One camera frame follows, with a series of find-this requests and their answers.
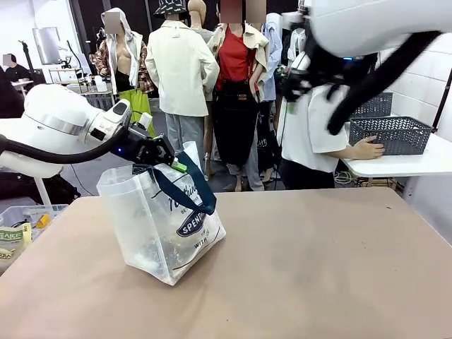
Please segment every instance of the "navy blue bag strap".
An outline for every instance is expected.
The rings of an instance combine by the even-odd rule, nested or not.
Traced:
[[[197,213],[212,215],[215,212],[217,198],[213,195],[212,190],[204,179],[203,173],[185,152],[178,154],[177,158],[180,163],[186,165],[186,172],[193,179],[199,197],[203,202],[200,206],[196,205],[189,196],[173,184],[160,170],[151,167],[148,171],[153,171],[155,180],[162,192],[176,201],[179,205],[194,210]]]

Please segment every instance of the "desk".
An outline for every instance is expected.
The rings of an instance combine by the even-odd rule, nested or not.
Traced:
[[[452,248],[393,191],[217,197],[226,238],[175,287],[78,199],[0,277],[2,338],[452,337]]]
[[[410,202],[419,177],[452,174],[451,155],[452,143],[432,134],[423,155],[391,155],[375,160],[343,160],[343,162],[359,177],[410,177],[404,192],[405,200]]]
[[[22,91],[23,97],[25,97],[25,86],[29,85],[33,83],[33,81],[24,81],[24,82],[20,82],[18,81],[17,83],[11,83],[11,85],[13,85],[14,88],[20,88],[20,90]]]

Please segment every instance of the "black and white hat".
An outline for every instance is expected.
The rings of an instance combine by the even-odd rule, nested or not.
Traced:
[[[158,0],[158,8],[154,12],[156,18],[165,19],[165,14],[179,14],[180,20],[189,18],[185,0]]]

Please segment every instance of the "neon green pants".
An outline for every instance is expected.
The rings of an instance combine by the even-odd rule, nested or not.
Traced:
[[[150,114],[148,96],[140,90],[126,90],[118,94],[121,99],[126,99],[130,102],[130,110],[132,111],[131,122],[139,121],[141,118],[141,113]],[[148,128],[148,133],[152,137],[156,136],[152,123]]]

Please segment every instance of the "table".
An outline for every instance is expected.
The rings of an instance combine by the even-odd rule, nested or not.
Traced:
[[[20,88],[20,90],[22,91],[23,97],[25,97],[26,93],[25,93],[25,88],[24,87],[26,85],[31,84],[31,83],[33,83],[32,80],[30,80],[30,81],[23,81],[23,82],[18,81],[17,83],[11,83],[11,85],[13,85],[14,88]]]
[[[423,155],[389,155],[375,160],[343,160],[350,171],[364,178],[410,177],[404,197],[410,202],[419,177],[452,174],[452,143],[430,136]]]
[[[452,248],[393,191],[217,197],[226,238],[175,287],[78,199],[0,277],[2,338],[452,337]]]

